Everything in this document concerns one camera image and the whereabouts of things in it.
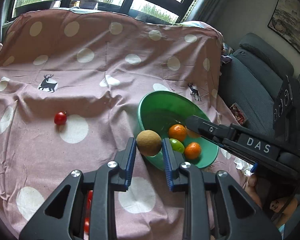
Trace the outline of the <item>person's right hand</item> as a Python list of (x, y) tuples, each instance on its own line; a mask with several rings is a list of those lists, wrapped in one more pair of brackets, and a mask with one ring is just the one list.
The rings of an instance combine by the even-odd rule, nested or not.
[[(247, 194), (249, 194), (249, 196), (252, 198), (252, 200), (259, 207), (262, 207), (261, 199), (258, 196), (256, 189), (255, 189), (256, 184), (257, 184), (257, 176), (255, 174), (252, 174), (247, 178), (247, 183), (246, 183), (246, 186), (244, 189), (245, 189), (245, 192)], [(278, 200), (274, 200), (270, 204), (270, 209), (273, 210), (275, 213), (278, 213), (283, 208), (283, 206), (286, 204), (287, 201), (288, 201), (287, 198), (281, 198)], [(293, 198), (290, 201), (290, 203), (287, 205), (287, 207), (281, 213), (281, 217), (279, 218), (279, 220), (277, 222), (278, 227), (285, 224), (290, 219), (290, 217), (296, 210), (297, 206), (298, 206), (298, 201), (296, 198)]]

